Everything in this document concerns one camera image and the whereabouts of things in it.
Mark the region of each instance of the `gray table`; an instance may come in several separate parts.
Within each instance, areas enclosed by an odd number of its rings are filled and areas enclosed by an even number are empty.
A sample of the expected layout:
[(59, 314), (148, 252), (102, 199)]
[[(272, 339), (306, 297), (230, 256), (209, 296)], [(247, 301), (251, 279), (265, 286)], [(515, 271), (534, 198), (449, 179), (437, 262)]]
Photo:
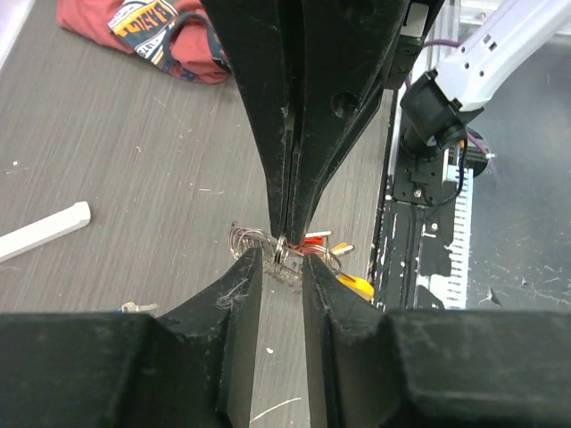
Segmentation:
[[(387, 94), (312, 228), (356, 245), (345, 266), (359, 276), (389, 102)], [(74, 202), (93, 212), (88, 227), (0, 265), (4, 312), (108, 310), (134, 300), (157, 302), (161, 314), (230, 267), (233, 220), (269, 226), (235, 84), (178, 81), (63, 31), (53, 1), (36, 2), (0, 70), (0, 151), (1, 235)], [(309, 426), (302, 327), (301, 297), (267, 278), (252, 417), (296, 400), (252, 426)]]

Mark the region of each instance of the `purple cable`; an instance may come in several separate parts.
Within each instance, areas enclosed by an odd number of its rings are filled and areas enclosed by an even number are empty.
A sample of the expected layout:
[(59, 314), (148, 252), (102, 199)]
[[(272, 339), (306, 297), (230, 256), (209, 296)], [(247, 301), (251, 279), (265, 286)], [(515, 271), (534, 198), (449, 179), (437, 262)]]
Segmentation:
[[(435, 40), (428, 40), (427, 42), (425, 42), (422, 46), (422, 48), (426, 48), (426, 47), (431, 47), (431, 46), (447, 46), (447, 47), (459, 47), (461, 45), (460, 42), (457, 42), (455, 40), (447, 40), (445, 38), (436, 38)], [(412, 81), (410, 80), (410, 76), (407, 76), (404, 79), (404, 86), (406, 87), (407, 90), (410, 89), (410, 87), (412, 86)], [(480, 142), (480, 140), (478, 140), (475, 136), (473, 136), (472, 134), (470, 134), (468, 132), (468, 140), (476, 146), (476, 148), (480, 151), (481, 154), (483, 154), (484, 156), (490, 154), (490, 151)], [(490, 166), (490, 171), (492, 172), (492, 174), (497, 177), (498, 176), (498, 172), (496, 170), (495, 165), (493, 164), (492, 158), (488, 159), (488, 165)]]

